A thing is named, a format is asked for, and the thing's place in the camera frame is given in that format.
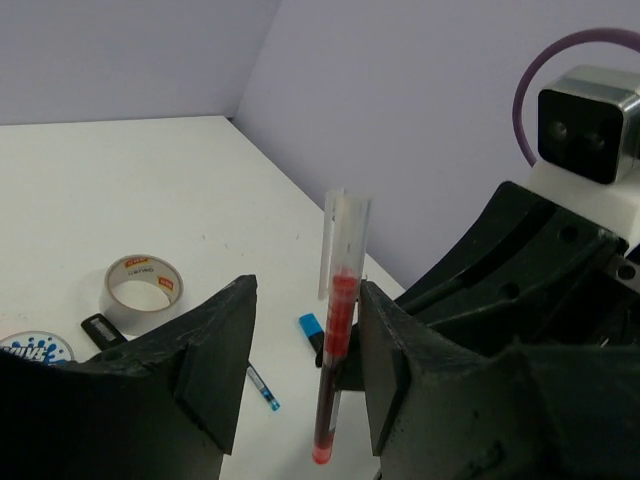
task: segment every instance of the blue and white sticker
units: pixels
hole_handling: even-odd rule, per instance
[[[48,332],[22,332],[0,340],[0,349],[25,360],[59,365],[75,357],[67,342]]]

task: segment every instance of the white table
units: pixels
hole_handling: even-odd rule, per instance
[[[282,408],[272,413],[247,381],[221,479],[373,477],[362,394],[343,396],[331,463],[311,460],[319,374],[297,318],[324,322],[323,214],[226,119],[0,127],[0,161],[0,338],[54,332],[88,359],[97,349],[80,321],[97,311],[105,268],[127,254],[176,266],[189,308],[255,273],[250,358]],[[370,258],[365,274],[402,291]]]

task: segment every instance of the transparent plastic cap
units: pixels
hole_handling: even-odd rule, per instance
[[[318,298],[329,293],[329,281],[338,272],[362,277],[371,212],[370,196],[333,190],[327,193],[324,209],[324,237],[320,261]]]

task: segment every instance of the gray wall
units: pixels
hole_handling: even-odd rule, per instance
[[[0,124],[233,115],[280,0],[4,0]]]
[[[579,29],[638,25],[637,0],[283,0],[236,124],[314,201],[373,193],[370,253],[409,285],[502,180],[525,177],[510,109],[535,55]],[[621,48],[579,47],[533,91],[577,62],[640,71]],[[535,135],[535,95],[526,108]]]

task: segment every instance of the silver camera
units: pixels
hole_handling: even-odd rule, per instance
[[[580,66],[538,95],[538,152],[601,184],[640,164],[640,74]]]

